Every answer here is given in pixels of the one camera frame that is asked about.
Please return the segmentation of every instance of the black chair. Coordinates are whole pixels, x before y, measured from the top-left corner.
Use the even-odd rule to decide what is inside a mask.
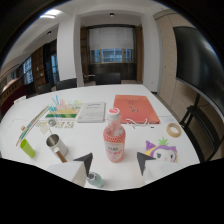
[[[45,94],[45,93],[52,92],[52,90],[51,90],[51,84],[50,83],[47,83],[47,84],[38,86],[38,92],[39,92],[40,95],[41,94]]]
[[[66,79],[56,84],[56,90],[77,88],[77,79]]]
[[[95,81],[97,86],[121,84],[121,74],[120,73],[96,74]]]

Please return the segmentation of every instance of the book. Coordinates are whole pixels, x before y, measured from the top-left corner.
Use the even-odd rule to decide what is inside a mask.
[[[103,122],[105,113],[105,102],[84,103],[77,116],[78,123]]]
[[[120,110],[120,122],[128,123],[130,119],[135,123],[159,124],[160,120],[146,96],[115,95],[114,107]]]

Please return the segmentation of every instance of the toy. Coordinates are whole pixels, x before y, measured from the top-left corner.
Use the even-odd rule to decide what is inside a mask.
[[[158,160],[177,162],[176,146],[168,146],[167,139],[165,140],[164,137],[162,140],[159,139],[159,146],[146,141],[145,154]]]

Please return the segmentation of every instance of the white cup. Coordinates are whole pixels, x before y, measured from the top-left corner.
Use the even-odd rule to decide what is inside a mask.
[[[47,138],[47,146],[51,149],[51,151],[58,157],[56,151],[59,151],[63,156],[66,156],[68,152],[67,146],[62,142],[58,135],[53,134]]]

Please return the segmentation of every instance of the shelf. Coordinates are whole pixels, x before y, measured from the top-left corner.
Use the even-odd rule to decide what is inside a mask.
[[[198,107],[194,109],[193,106],[190,106],[187,108],[187,110],[190,112],[190,114],[192,114],[192,116],[195,118],[195,120],[198,122],[198,124],[202,127],[202,129],[208,136],[208,139],[212,145],[213,151],[217,151],[220,145],[220,139],[211,121]]]

